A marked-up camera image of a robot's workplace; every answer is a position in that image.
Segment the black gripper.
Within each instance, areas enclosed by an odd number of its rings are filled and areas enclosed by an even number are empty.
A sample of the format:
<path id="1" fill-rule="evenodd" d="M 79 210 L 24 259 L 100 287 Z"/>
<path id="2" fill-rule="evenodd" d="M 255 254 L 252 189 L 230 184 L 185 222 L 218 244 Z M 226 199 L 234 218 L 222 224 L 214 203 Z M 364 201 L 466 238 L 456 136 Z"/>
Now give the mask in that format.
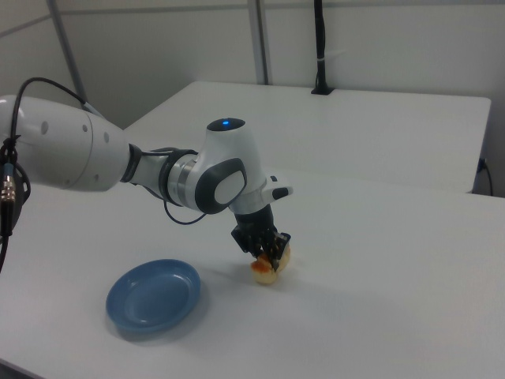
<path id="1" fill-rule="evenodd" d="M 271 265 L 275 272 L 281 272 L 290 261 L 290 239 L 274 225 L 271 206 L 260 211 L 236 215 L 237 226 L 231 235 L 244 253 L 257 259 L 262 253 L 271 254 Z"/>

